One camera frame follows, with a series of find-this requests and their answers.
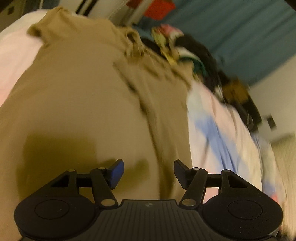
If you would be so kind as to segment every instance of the teal curtain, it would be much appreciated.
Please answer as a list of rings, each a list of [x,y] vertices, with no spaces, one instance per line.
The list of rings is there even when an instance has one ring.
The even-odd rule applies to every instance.
[[[174,0],[162,21],[204,44],[229,76],[254,84],[296,53],[296,12],[284,0]]]

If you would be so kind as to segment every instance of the pink cloth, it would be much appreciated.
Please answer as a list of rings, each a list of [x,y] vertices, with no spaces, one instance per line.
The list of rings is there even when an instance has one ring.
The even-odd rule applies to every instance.
[[[0,40],[0,107],[43,45],[40,38],[28,35],[27,29],[24,27]]]

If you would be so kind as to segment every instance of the red object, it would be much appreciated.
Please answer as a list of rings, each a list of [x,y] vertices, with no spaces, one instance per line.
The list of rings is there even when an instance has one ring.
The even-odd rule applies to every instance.
[[[131,0],[127,6],[136,8],[142,0]],[[176,8],[173,2],[168,0],[154,0],[144,15],[154,20],[162,20],[170,11]]]

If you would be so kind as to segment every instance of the tie-dye blanket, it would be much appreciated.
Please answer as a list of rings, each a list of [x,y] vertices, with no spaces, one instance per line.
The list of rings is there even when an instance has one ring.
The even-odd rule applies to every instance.
[[[220,174],[223,169],[232,170],[258,189],[264,187],[267,195],[279,200],[277,169],[273,165],[271,169],[261,164],[262,152],[237,111],[220,103],[202,83],[197,82],[192,84],[187,105],[193,166],[214,174]],[[207,188],[204,201],[217,194],[218,188]]]

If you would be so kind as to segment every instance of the pile of clothes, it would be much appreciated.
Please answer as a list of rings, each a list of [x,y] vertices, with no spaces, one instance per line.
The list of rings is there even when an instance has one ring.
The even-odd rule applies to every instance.
[[[166,59],[170,65],[191,61],[195,79],[202,80],[222,103],[232,105],[250,132],[258,129],[257,125],[262,120],[247,88],[238,78],[230,79],[218,70],[215,58],[204,45],[168,24],[153,27],[151,36],[153,41],[147,37],[141,38],[147,47]]]

